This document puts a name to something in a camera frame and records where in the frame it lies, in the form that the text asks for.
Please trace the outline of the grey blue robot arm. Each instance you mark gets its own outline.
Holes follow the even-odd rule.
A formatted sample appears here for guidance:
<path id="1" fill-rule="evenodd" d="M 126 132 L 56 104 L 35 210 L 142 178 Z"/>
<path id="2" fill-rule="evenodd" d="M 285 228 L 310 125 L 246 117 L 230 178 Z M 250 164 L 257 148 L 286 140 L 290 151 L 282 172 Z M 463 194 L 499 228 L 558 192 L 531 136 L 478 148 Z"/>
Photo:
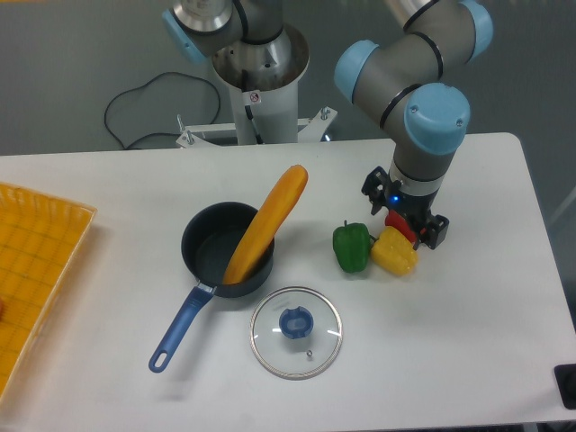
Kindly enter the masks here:
<path id="1" fill-rule="evenodd" d="M 403 37 L 386 48 L 369 40 L 352 44 L 337 61 L 334 82 L 395 145 L 390 167 L 377 167 L 364 181 L 373 211 L 397 212 L 417 245 L 436 248 L 449 221 L 431 206 L 471 116 L 466 97 L 442 76 L 489 47 L 493 23 L 474 1 L 388 6 Z M 280 2 L 178 1 L 162 18 L 183 56 L 209 60 L 229 88 L 239 143 L 296 140 L 297 85 L 310 53 L 284 21 Z"/>

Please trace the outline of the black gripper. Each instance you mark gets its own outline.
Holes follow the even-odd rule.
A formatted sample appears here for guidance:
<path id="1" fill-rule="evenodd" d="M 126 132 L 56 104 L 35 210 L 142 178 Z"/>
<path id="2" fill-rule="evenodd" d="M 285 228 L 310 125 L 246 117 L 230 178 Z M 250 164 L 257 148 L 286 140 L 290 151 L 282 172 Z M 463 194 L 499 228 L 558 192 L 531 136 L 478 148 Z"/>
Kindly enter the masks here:
<path id="1" fill-rule="evenodd" d="M 382 208 L 399 213 L 416 234 L 414 249 L 425 245 L 436 249 L 445 239 L 450 220 L 434 215 L 431 205 L 439 189 L 439 180 L 418 181 L 405 175 L 389 173 L 377 166 L 364 180 L 362 194 L 371 204 L 371 214 Z"/>

